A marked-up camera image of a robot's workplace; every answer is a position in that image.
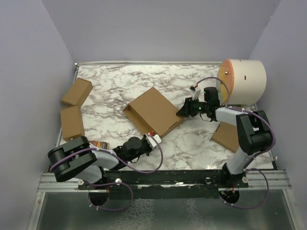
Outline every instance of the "glass panel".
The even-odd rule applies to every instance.
[[[242,191],[240,205],[254,205],[265,191]],[[108,201],[118,207],[127,201]],[[282,190],[260,208],[241,210],[220,199],[135,200],[121,212],[89,208],[87,194],[46,194],[39,230],[294,230]]]

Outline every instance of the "brown box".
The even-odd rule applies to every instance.
[[[178,109],[154,87],[134,99],[123,112],[142,133],[154,131],[165,137],[184,118],[176,116]]]
[[[62,137],[65,141],[84,136],[84,127],[80,108],[71,106],[61,109]]]
[[[237,129],[228,123],[221,122],[211,140],[232,152],[236,152],[239,148]]]
[[[61,101],[67,106],[76,105],[81,108],[92,89],[90,81],[77,78]]]

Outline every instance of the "gray wall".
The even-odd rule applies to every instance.
[[[279,0],[43,0],[76,62],[248,59]]]
[[[267,71],[267,87],[258,105],[276,133],[274,155],[287,169],[307,227],[307,1],[282,0],[250,59]]]
[[[26,229],[74,64],[39,0],[0,7],[0,229]]]

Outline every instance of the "white cylinder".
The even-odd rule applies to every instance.
[[[229,92],[229,104],[254,104],[263,95],[267,75],[263,64],[257,60],[227,59],[222,62],[217,77],[226,83]],[[222,102],[227,101],[227,91],[220,82]]]

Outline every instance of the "marble table surface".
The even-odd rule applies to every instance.
[[[191,96],[189,86],[206,76],[216,76],[218,69],[219,65],[80,66],[77,77],[91,81],[94,86],[81,107],[85,135],[89,140],[108,142],[110,149],[122,145],[130,137],[142,138],[122,112],[129,102],[154,86],[180,108],[184,99]],[[208,86],[215,86],[215,80],[200,83],[200,88]],[[164,162],[160,169],[221,169],[234,154],[211,140],[218,125],[218,122],[202,121],[199,116],[187,118],[163,138]],[[154,169],[160,157],[159,150],[155,149],[133,166],[140,170]],[[272,169],[272,160],[269,153],[264,153],[249,167]]]

